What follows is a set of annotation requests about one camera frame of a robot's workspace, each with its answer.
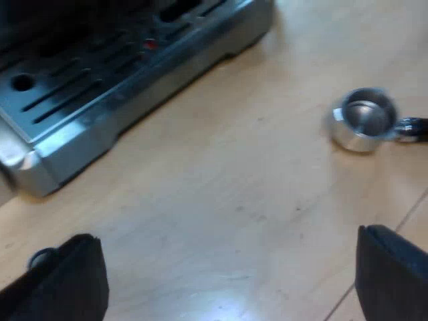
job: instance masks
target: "drip tray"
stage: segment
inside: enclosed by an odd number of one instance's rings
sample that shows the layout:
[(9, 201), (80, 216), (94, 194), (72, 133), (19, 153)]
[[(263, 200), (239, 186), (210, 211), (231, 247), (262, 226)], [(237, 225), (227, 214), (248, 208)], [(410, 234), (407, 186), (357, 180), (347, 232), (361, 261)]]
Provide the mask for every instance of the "drip tray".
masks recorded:
[(38, 197), (60, 188), (272, 23), (273, 0), (177, 3), (132, 10), (96, 33), (51, 26), (0, 48), (0, 162), (14, 185)]

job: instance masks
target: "wooden countertop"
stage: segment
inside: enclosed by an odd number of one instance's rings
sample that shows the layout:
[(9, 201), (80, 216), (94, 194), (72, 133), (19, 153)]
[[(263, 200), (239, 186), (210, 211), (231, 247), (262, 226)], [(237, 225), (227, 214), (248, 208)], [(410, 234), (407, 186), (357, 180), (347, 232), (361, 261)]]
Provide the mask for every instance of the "wooden countertop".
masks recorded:
[(348, 291), (357, 227), (382, 223), (428, 249), (428, 146), (360, 156), (322, 120), (361, 86), (428, 117), (428, 2), (276, 7), (260, 43), (61, 191), (0, 208), (1, 287), (36, 250), (90, 232), (108, 266), (107, 321), (362, 320)]

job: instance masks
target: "espresso machine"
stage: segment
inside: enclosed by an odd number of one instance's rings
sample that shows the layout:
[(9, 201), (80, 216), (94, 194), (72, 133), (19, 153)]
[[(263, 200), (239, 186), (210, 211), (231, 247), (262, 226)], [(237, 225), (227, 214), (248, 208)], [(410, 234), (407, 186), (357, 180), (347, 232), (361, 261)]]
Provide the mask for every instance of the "espresso machine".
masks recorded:
[(0, 203), (48, 195), (254, 44), (274, 0), (2, 0)]

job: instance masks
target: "black object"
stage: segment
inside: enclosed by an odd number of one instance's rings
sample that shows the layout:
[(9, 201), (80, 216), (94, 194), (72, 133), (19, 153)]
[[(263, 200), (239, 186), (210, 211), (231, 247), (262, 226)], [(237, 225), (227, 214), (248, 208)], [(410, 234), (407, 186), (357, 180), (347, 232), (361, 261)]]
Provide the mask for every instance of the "black object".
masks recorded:
[(428, 118), (403, 118), (395, 130), (399, 134), (398, 141), (428, 142)]
[(355, 287), (367, 321), (428, 320), (428, 255), (385, 226), (358, 230)]
[(0, 292), (1, 321), (103, 320), (109, 288), (99, 239), (77, 235), (37, 252), (29, 266)]

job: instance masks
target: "portafilter handle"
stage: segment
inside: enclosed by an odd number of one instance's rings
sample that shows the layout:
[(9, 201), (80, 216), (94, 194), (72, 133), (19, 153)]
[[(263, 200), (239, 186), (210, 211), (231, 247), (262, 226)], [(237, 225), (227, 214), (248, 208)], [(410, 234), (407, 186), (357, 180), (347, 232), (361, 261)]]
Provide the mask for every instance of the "portafilter handle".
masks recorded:
[(428, 142), (428, 118), (402, 118), (395, 134), (398, 142)]

